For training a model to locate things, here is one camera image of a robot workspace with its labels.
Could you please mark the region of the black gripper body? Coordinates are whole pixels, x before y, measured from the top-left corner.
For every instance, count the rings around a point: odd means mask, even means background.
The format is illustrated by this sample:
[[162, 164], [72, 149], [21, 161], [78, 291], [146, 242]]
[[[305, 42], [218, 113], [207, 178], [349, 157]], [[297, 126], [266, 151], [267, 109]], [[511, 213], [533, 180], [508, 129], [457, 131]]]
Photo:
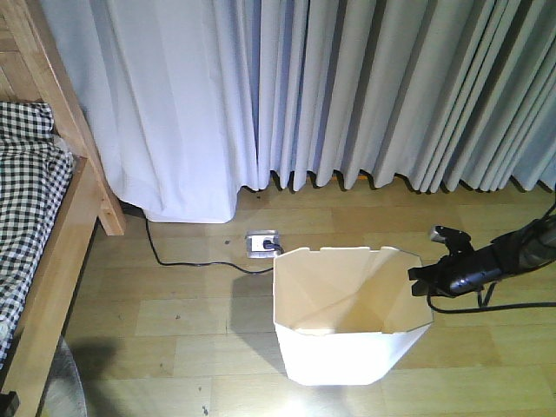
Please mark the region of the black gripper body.
[[438, 262], [410, 268], [408, 279], [414, 281], [413, 296], [454, 298], [483, 289], [504, 276], [493, 249], [485, 247], [468, 254], [445, 255]]

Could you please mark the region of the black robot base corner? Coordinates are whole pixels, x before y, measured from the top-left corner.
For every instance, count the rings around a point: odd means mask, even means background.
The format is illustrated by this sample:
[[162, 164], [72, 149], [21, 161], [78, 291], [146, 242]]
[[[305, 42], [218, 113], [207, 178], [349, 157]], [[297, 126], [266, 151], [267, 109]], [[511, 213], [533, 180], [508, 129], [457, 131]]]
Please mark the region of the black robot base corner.
[[19, 405], [20, 401], [15, 391], [0, 394], [0, 417], [14, 417]]

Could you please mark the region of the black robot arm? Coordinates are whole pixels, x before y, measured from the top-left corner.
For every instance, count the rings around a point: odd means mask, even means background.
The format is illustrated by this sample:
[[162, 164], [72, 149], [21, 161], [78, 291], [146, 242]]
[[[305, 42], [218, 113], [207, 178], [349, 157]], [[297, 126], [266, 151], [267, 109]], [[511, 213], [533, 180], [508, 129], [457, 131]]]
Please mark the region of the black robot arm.
[[454, 298], [554, 262], [555, 216], [535, 219], [480, 249], [473, 248], [466, 232], [440, 225], [432, 228], [431, 240], [445, 244], [449, 254], [435, 264], [408, 270], [412, 295]]

